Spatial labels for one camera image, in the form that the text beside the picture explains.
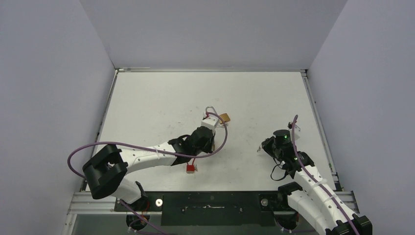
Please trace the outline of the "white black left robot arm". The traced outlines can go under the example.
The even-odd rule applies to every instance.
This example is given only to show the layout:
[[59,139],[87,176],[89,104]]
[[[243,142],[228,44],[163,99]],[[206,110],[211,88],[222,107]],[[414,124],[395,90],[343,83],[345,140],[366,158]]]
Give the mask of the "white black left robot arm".
[[148,151],[107,144],[82,167],[92,198],[114,196],[134,211],[140,211],[146,204],[144,189],[139,182],[129,181],[125,176],[156,166],[186,164],[202,152],[212,153],[214,137],[213,129],[201,126],[188,137],[169,140]]

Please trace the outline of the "brass padlock long shackle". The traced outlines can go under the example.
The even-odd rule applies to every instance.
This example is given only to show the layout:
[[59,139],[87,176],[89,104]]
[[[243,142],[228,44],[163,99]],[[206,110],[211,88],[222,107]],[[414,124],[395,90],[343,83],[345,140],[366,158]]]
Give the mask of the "brass padlock long shackle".
[[221,126],[227,126],[228,123],[231,121],[231,118],[229,117],[229,115],[227,113],[223,113],[223,114],[218,114],[218,112],[216,111],[216,109],[213,106],[207,106],[205,108],[205,112],[206,113],[215,113],[216,115],[218,115],[222,120],[219,121],[219,125]]

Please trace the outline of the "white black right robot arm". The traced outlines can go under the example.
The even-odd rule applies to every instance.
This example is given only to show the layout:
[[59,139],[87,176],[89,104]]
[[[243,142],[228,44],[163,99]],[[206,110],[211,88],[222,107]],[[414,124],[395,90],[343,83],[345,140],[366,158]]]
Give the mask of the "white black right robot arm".
[[259,146],[292,182],[278,188],[277,205],[293,209],[320,235],[371,235],[373,227],[331,189],[313,160],[297,150],[289,130],[276,130]]

